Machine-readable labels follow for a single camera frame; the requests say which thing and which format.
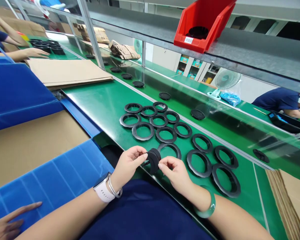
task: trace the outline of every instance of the electric fan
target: electric fan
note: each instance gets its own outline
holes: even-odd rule
[[[236,85],[241,78],[241,73],[236,73],[225,68],[220,68],[213,81],[218,89],[208,92],[208,96],[220,100],[220,89],[228,89]]]
[[[140,58],[138,59],[139,63],[142,63],[142,41],[139,39],[134,39],[134,50],[136,50],[136,52],[138,54],[140,54]]]

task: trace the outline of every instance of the white fan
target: white fan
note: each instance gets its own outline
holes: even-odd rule
[[[220,100],[220,89],[228,89],[236,85],[241,78],[241,73],[236,73],[225,68],[220,68],[213,81],[218,89],[208,92],[208,96]]]

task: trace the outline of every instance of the worker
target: worker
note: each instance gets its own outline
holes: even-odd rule
[[[143,180],[130,181],[147,156],[146,149],[140,146],[123,152],[110,177],[101,177],[95,188],[46,215],[16,239],[212,239],[164,191]],[[199,214],[205,214],[224,239],[273,240],[241,207],[213,194],[207,187],[194,184],[183,161],[165,157],[158,167],[174,189],[188,199]],[[122,197],[113,200],[115,195],[119,197],[122,187]],[[7,224],[2,225],[0,231],[10,229],[15,230]]]
[[[286,88],[276,88],[257,97],[252,103],[268,111],[283,112],[293,118],[300,118],[300,94]]]
[[[2,18],[0,17],[0,27],[2,27],[6,33],[0,31],[0,48],[4,49],[2,42],[10,43],[19,47],[29,47],[29,44],[12,28],[10,27]],[[37,48],[26,48],[14,52],[6,53],[15,62],[20,62],[22,60],[28,59],[28,57],[43,57],[47,58],[49,53],[37,49]]]

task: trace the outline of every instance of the hand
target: hand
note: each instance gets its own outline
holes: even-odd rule
[[[186,196],[192,190],[194,183],[191,181],[183,161],[168,156],[160,160],[158,167],[169,178],[172,186],[178,193]]]
[[[111,175],[111,184],[115,191],[119,191],[133,177],[137,167],[147,159],[146,152],[145,148],[134,146],[121,154]]]
[[[23,220],[20,219],[12,223],[9,222],[14,218],[16,218],[17,216],[41,206],[41,204],[42,202],[37,202],[27,206],[23,206],[13,211],[12,213],[9,213],[7,216],[1,218],[0,219],[0,240],[15,239],[20,232],[19,227],[21,227],[21,225],[23,224]]]

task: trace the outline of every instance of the white watch strap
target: white watch strap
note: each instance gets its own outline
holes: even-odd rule
[[[103,181],[100,185],[94,188],[94,191],[98,194],[101,201],[111,202],[113,199],[115,199],[115,196],[109,192],[106,182],[107,181]]]

